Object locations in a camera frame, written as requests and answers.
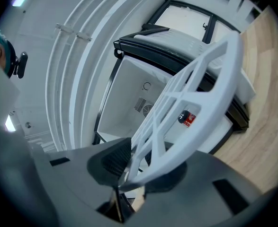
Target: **person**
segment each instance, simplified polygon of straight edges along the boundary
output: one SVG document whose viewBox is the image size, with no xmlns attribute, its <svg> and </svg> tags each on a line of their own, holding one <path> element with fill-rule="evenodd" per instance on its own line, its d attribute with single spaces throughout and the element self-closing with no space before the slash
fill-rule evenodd
<svg viewBox="0 0 278 227">
<path fill-rule="evenodd" d="M 16 54 L 13 46 L 0 31 L 0 67 L 9 78 L 14 72 L 15 60 Z"/>
</svg>

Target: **gray surface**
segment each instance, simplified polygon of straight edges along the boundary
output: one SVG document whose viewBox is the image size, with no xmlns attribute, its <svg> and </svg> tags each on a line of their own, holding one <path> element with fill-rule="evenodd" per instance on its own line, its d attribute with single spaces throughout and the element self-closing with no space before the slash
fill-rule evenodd
<svg viewBox="0 0 278 227">
<path fill-rule="evenodd" d="M 227 179 L 248 202 L 260 191 L 239 173 L 212 155 L 197 151 L 187 160 L 187 173 L 170 192 L 150 193 L 129 224 L 147 226 L 211 226 L 233 215 L 212 182 Z"/>
<path fill-rule="evenodd" d="M 96 184 L 86 171 L 89 155 L 119 141 L 74 150 L 69 153 L 73 156 L 71 165 L 67 162 L 52 167 L 50 155 L 41 147 L 33 144 L 29 151 L 22 137 L 0 130 L 0 184 L 19 211 L 42 226 L 56 226 L 57 223 L 67 227 L 122 226 L 90 206 L 93 199 L 99 204 L 106 201 L 111 189 Z M 57 156 L 64 154 L 67 152 L 59 152 Z M 174 189 L 149 193 L 141 209 L 124 225 L 206 227 L 227 220 L 225 226 L 233 226 L 231 212 L 212 185 L 219 179 L 227 179 L 249 203 L 260 196 L 260 191 L 252 183 L 209 154 L 196 152 L 187 160 L 187 165 L 185 178 Z M 257 208 L 252 205 L 255 212 L 260 207 L 260 204 Z M 240 220 L 252 217 L 249 209 L 243 212 L 246 215 Z"/>
<path fill-rule="evenodd" d="M 19 134 L 1 128 L 0 188 L 30 221 L 45 227 L 58 225 L 56 209 L 37 174 L 27 142 Z"/>
</svg>

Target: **black metal frame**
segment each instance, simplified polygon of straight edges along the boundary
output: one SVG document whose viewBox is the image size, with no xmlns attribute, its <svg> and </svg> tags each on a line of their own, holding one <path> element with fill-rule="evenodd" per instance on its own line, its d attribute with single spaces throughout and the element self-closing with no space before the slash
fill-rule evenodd
<svg viewBox="0 0 278 227">
<path fill-rule="evenodd" d="M 149 25 L 144 24 L 142 28 L 149 27 Z M 157 26 L 154 29 L 141 31 L 139 33 L 134 33 L 131 35 L 124 36 L 117 41 L 114 41 L 115 47 L 115 56 L 118 58 L 114 69 L 110 75 L 105 93 L 103 95 L 99 113 L 97 116 L 96 124 L 95 124 L 95 139 L 93 144 L 99 144 L 100 139 L 106 142 L 100 134 L 98 134 L 97 129 L 99 125 L 99 121 L 101 118 L 101 114 L 103 112 L 104 104 L 106 98 L 108 96 L 108 92 L 111 88 L 113 79 L 117 73 L 117 70 L 121 64 L 123 55 L 128 55 L 144 61 L 152 66 L 155 66 L 162 71 L 165 71 L 171 75 L 177 74 L 180 70 L 182 70 L 185 66 L 187 66 L 190 62 L 194 60 L 194 58 L 188 58 L 183 54 L 178 52 L 174 52 L 172 50 L 168 50 L 166 47 L 161 45 L 153 44 L 150 42 L 142 41 L 135 39 L 135 35 L 148 35 L 161 31 L 166 31 L 168 28 Z M 215 84 L 215 76 L 211 75 L 208 71 L 205 73 L 198 91 L 210 91 Z M 228 131 L 228 133 L 221 139 L 221 141 L 211 150 L 210 154 L 214 154 L 217 152 L 220 147 L 228 140 L 233 132 L 242 132 L 246 131 L 249 127 L 249 116 L 247 109 L 244 105 L 241 104 L 240 100 L 237 96 L 234 96 L 228 111 L 226 112 L 226 116 L 233 123 L 233 127 Z"/>
<path fill-rule="evenodd" d="M 202 39 L 202 42 L 209 44 L 211 41 L 211 38 L 213 36 L 214 33 L 214 29 L 215 29 L 215 23 L 216 21 L 220 21 L 221 23 L 225 24 L 227 27 L 229 27 L 232 30 L 235 30 L 237 32 L 240 32 L 238 29 L 236 29 L 234 26 L 232 26 L 230 23 L 228 23 L 227 21 L 225 21 L 224 19 L 222 19 L 221 17 L 203 9 L 200 8 L 198 6 L 189 4 L 189 3 L 185 3 L 185 2 L 181 2 L 181 1 L 176 1 L 176 0 L 165 0 L 165 2 L 157 9 L 157 11 L 151 16 L 151 18 L 147 21 L 147 25 L 155 25 L 155 23 L 158 21 L 158 19 L 161 17 L 161 15 L 165 12 L 165 10 L 169 7 L 169 6 L 176 6 L 176 7 L 180 7 L 180 8 L 190 8 L 192 10 L 195 10 L 197 12 L 203 13 L 208 15 L 209 21 L 208 24 L 204 27 L 205 28 L 205 33 Z M 143 30 L 148 29 L 148 26 L 145 25 L 145 27 L 142 27 Z"/>
</svg>

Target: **teal headphones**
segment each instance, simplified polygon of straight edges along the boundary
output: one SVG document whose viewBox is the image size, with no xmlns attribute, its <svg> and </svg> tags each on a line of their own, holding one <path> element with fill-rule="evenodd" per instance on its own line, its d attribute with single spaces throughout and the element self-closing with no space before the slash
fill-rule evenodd
<svg viewBox="0 0 278 227">
<path fill-rule="evenodd" d="M 6 63 L 4 72 L 10 78 L 12 74 L 17 75 L 18 78 L 24 76 L 25 66 L 27 63 L 28 55 L 26 52 L 22 52 L 20 58 L 16 56 L 16 52 L 12 44 L 6 39 L 6 37 L 0 31 L 0 44 L 3 45 Z"/>
</svg>

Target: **white lattice frame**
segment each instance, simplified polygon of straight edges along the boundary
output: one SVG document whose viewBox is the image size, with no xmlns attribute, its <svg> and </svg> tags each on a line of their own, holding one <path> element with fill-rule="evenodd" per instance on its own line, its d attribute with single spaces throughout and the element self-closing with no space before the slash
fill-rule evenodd
<svg viewBox="0 0 278 227">
<path fill-rule="evenodd" d="M 213 89 L 209 92 L 197 92 L 209 62 L 224 54 L 222 69 Z M 241 37 L 237 32 L 232 32 L 169 80 L 132 138 L 132 147 L 137 146 L 137 149 L 132 157 L 127 181 L 121 189 L 133 185 L 142 186 L 172 171 L 198 149 L 230 105 L 241 74 L 242 58 Z M 200 108 L 199 114 L 192 125 L 180 134 L 174 145 L 166 151 L 164 135 L 181 111 L 190 104 Z M 137 175 L 141 160 L 151 150 L 149 168 Z"/>
</svg>

